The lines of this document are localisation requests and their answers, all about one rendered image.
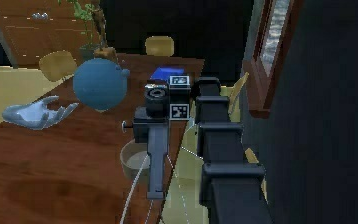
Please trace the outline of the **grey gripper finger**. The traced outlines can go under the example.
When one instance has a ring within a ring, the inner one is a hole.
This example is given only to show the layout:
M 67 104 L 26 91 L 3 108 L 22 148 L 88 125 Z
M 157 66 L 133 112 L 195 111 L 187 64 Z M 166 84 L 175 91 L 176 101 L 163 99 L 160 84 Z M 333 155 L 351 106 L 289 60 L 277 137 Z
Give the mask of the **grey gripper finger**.
M 186 199 L 185 199 L 185 196 L 183 194 L 183 191 L 182 191 L 182 187 L 181 187 L 181 184 L 180 184 L 180 181 L 179 181 L 179 177 L 175 171 L 175 168 L 174 168 L 174 165 L 173 165 L 173 162 L 169 156 L 169 154 L 166 155 L 166 158 L 171 166 L 171 169 L 172 169 L 172 173 L 173 173 L 173 176 L 176 180 L 176 184 L 178 186 L 178 194 L 180 195 L 181 197 L 181 201 L 182 201 L 182 206 L 183 206 L 183 209 L 184 209 L 184 216 L 185 216 L 185 220 L 186 220 L 186 224 L 190 224 L 190 221 L 189 221 L 189 216 L 188 216 L 188 211 L 187 211 L 187 207 L 186 207 Z
M 122 211 L 122 215 L 121 215 L 121 219 L 119 221 L 119 224 L 124 224 L 124 221 L 125 221 L 125 218 L 126 218 L 128 207 L 129 207 L 130 202 L 131 202 L 133 192 L 134 192 L 134 190 L 136 188 L 136 185 L 137 185 L 137 183 L 139 181 L 141 173 L 142 173 L 143 169 L 145 168 L 145 164 L 147 163 L 148 158 L 149 158 L 149 156 L 146 154 L 144 156 L 143 160 L 142 160 L 142 163 L 141 163 L 140 167 L 138 168 L 136 176 L 134 177 L 134 179 L 132 181 L 131 188 L 129 190 L 128 196 L 127 196 L 126 201 L 124 203 L 124 207 L 123 207 L 123 211 Z

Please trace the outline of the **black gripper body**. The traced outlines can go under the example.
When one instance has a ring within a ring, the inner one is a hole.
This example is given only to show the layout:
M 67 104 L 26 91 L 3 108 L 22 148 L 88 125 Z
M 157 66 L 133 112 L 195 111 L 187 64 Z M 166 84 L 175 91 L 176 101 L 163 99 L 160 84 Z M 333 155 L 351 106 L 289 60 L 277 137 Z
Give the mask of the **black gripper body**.
M 123 121 L 121 127 L 123 132 L 132 128 L 135 142 L 147 144 L 150 159 L 147 198 L 162 200 L 165 198 L 164 168 L 169 148 L 168 85 L 147 83 L 144 99 L 144 105 L 135 110 L 133 122 Z

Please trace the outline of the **beige bowl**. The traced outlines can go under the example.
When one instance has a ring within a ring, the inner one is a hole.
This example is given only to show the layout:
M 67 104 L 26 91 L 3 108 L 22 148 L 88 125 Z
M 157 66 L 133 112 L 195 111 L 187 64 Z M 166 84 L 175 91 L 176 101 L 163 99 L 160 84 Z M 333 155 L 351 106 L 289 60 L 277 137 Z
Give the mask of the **beige bowl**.
M 136 143 L 134 139 L 129 141 L 121 149 L 120 161 L 123 173 L 129 180 L 133 180 L 141 172 L 138 182 L 149 182 L 150 158 L 146 143 Z

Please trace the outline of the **brown wooden dining table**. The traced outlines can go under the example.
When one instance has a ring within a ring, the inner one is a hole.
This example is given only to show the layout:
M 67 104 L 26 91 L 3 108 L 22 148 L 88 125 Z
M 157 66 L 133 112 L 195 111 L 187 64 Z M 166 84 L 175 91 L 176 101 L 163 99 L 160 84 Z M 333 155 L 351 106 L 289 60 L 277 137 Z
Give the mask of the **brown wooden dining table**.
M 0 124 L 0 224 L 158 224 L 162 204 L 133 186 L 119 154 L 132 140 L 122 122 L 144 103 L 144 86 L 159 67 L 200 74 L 200 59 L 122 54 L 128 92 L 103 113 L 78 107 L 60 123 L 33 131 Z

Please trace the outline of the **blue flat box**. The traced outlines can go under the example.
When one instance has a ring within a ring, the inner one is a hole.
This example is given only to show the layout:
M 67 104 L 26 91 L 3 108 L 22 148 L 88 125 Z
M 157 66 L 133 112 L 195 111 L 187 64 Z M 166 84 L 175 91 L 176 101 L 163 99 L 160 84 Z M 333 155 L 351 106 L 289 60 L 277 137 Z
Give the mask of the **blue flat box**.
M 180 76 L 184 73 L 183 68 L 158 67 L 151 75 L 151 80 L 163 80 L 168 82 L 171 76 Z

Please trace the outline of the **blue round teapot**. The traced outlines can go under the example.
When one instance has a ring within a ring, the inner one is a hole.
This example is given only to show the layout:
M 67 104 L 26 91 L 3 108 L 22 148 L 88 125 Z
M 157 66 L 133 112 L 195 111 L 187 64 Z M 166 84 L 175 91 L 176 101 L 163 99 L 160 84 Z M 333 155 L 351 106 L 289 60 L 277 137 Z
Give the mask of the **blue round teapot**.
M 73 90 L 80 102 L 95 110 L 105 111 L 120 104 L 127 93 L 128 69 L 119 64 L 94 58 L 75 71 Z

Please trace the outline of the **tan chair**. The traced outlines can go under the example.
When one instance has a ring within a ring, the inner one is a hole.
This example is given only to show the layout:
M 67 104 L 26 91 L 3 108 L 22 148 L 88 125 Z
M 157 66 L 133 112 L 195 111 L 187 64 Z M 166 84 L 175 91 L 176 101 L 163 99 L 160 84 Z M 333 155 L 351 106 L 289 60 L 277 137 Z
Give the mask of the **tan chair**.
M 167 56 L 174 54 L 174 40 L 169 36 L 151 36 L 145 41 L 146 54 Z
M 247 148 L 245 150 L 245 156 L 246 156 L 247 161 L 249 163 L 255 163 L 255 164 L 259 163 L 259 160 L 257 159 L 256 154 L 254 153 L 254 151 L 251 148 Z M 261 190 L 262 190 L 262 193 L 264 195 L 264 198 L 267 198 L 267 182 L 266 182 L 266 179 L 263 179 L 261 181 Z
M 240 108 L 239 108 L 239 96 L 242 87 L 245 85 L 249 73 L 245 72 L 244 75 L 232 86 L 222 86 L 221 95 L 229 98 L 228 114 L 232 122 L 240 121 Z
M 44 77 L 56 82 L 74 73 L 77 63 L 69 51 L 56 51 L 43 56 L 39 60 L 39 68 Z

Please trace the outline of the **brown stem plant tan pot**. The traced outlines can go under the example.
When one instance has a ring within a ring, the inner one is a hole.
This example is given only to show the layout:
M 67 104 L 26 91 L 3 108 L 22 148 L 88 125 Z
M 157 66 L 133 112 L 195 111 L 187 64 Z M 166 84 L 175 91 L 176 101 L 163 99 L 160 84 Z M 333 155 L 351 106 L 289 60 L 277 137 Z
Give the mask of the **brown stem plant tan pot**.
M 106 19 L 103 9 L 100 6 L 100 0 L 91 0 L 91 4 L 93 5 L 91 15 L 100 41 L 99 48 L 94 51 L 94 57 L 107 59 L 117 63 L 118 58 L 116 50 L 113 47 L 109 47 L 107 44 Z

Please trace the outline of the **green house plant grey pot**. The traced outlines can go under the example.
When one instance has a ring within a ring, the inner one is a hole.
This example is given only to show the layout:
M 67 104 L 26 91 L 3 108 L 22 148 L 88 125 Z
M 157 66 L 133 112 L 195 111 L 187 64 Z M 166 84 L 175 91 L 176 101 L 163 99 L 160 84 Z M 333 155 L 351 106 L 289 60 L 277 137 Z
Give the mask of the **green house plant grey pot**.
M 59 7 L 69 9 L 69 18 L 63 18 L 57 33 L 62 39 L 63 47 L 81 61 L 94 58 L 94 51 L 99 48 L 95 15 L 100 8 L 100 0 L 57 0 Z

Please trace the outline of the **pale blue hand sculpture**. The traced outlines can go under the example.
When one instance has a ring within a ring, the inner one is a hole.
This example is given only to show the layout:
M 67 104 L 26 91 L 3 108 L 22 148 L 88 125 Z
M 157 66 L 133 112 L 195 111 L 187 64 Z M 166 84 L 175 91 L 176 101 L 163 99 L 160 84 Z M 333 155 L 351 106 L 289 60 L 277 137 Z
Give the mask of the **pale blue hand sculpture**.
M 78 103 L 72 103 L 50 110 L 48 105 L 58 99 L 57 95 L 52 95 L 32 103 L 8 106 L 2 112 L 2 118 L 5 122 L 30 130 L 49 128 L 67 118 L 78 107 Z

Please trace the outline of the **brown wooden sideboard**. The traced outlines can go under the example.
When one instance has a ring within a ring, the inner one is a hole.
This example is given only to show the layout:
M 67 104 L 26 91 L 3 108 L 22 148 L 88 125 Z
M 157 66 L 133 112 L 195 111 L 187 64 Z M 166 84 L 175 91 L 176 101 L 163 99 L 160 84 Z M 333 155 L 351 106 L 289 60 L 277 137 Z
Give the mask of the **brown wooden sideboard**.
M 46 12 L 49 19 L 32 19 L 36 12 Z M 10 64 L 14 68 L 38 68 L 43 56 L 69 51 L 57 33 L 59 22 L 70 17 L 68 12 L 57 0 L 0 0 L 0 44 Z

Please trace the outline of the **brown framed window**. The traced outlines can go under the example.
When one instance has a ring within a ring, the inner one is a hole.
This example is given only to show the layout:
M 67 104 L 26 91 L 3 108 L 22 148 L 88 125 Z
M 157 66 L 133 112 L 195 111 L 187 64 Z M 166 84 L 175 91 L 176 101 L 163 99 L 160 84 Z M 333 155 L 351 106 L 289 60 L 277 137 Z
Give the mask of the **brown framed window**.
M 252 117 L 266 119 L 304 0 L 254 0 L 242 71 Z

